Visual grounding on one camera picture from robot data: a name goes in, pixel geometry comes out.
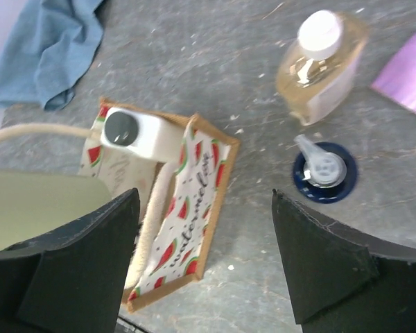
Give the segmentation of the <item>amber liquid clear bottle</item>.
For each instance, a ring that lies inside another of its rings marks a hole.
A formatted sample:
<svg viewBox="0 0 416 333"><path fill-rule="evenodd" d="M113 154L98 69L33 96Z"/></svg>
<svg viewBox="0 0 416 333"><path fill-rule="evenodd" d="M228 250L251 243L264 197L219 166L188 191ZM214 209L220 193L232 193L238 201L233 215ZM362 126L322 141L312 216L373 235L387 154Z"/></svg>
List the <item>amber liquid clear bottle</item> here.
<svg viewBox="0 0 416 333"><path fill-rule="evenodd" d="M321 121L347 98L368 36L368 25L346 12L319 10L299 27L276 87L303 126Z"/></svg>

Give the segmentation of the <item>white bottle grey cap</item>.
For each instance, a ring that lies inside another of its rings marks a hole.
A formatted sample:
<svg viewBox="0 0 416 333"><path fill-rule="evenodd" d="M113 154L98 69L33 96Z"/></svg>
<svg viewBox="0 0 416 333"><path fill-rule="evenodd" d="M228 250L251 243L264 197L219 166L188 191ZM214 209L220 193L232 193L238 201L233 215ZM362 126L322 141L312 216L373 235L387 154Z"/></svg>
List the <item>white bottle grey cap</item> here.
<svg viewBox="0 0 416 333"><path fill-rule="evenodd" d="M162 117L111 107L103 122L104 146L156 162L177 162L184 128Z"/></svg>

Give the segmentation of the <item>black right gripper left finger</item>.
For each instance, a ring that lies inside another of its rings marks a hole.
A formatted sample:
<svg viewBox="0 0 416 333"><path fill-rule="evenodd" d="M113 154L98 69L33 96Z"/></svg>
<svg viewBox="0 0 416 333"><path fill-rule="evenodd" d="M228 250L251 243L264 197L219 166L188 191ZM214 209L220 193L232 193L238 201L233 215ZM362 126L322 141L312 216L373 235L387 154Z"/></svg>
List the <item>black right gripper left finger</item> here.
<svg viewBox="0 0 416 333"><path fill-rule="evenodd" d="M0 250L0 332L113 332L138 223L130 189Z"/></svg>

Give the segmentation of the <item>blue denim cloth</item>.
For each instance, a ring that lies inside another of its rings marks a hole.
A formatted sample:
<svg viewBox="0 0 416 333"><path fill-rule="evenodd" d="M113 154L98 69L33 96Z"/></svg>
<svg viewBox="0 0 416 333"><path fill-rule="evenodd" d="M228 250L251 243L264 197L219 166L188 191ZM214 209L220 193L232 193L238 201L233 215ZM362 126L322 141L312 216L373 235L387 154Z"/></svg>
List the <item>blue denim cloth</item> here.
<svg viewBox="0 0 416 333"><path fill-rule="evenodd" d="M101 1L28 1L0 56L0 106L63 109L103 38Z"/></svg>

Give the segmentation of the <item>pink purple floral cloth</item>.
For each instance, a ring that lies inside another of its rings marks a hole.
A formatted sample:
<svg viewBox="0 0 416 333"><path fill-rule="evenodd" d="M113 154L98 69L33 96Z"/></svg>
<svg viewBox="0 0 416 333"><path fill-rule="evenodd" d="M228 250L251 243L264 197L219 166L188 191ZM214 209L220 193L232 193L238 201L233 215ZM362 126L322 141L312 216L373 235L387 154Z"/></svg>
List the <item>pink purple floral cloth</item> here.
<svg viewBox="0 0 416 333"><path fill-rule="evenodd" d="M371 88L416 114L416 33L382 68Z"/></svg>

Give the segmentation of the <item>dark blue pump bottle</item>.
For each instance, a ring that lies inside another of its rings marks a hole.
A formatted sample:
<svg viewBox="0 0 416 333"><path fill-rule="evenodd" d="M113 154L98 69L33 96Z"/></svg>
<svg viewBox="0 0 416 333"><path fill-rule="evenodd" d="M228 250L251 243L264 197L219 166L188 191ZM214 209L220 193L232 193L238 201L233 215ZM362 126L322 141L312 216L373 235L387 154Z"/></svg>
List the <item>dark blue pump bottle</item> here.
<svg viewBox="0 0 416 333"><path fill-rule="evenodd" d="M331 204L346 198L358 181L356 160L332 142L313 142L305 135L294 139L300 153L292 168L293 182L305 198Z"/></svg>

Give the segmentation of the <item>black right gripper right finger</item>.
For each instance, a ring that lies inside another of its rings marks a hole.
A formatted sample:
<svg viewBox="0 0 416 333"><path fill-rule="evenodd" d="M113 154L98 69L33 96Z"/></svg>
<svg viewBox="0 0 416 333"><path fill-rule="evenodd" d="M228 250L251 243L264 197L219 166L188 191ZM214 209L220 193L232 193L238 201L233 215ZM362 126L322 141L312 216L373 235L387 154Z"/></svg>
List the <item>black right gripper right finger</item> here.
<svg viewBox="0 0 416 333"><path fill-rule="evenodd" d="M278 190L272 218L304 332L416 332L416 248L361 232Z"/></svg>

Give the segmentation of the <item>pale green cream-cap bottle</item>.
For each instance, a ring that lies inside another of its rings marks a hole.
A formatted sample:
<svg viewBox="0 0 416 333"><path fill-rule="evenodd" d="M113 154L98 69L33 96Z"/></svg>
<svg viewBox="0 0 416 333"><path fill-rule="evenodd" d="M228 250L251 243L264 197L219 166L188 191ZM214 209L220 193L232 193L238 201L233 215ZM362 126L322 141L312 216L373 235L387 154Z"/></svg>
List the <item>pale green cream-cap bottle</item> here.
<svg viewBox="0 0 416 333"><path fill-rule="evenodd" d="M111 200L97 178L0 170L0 250L59 228Z"/></svg>

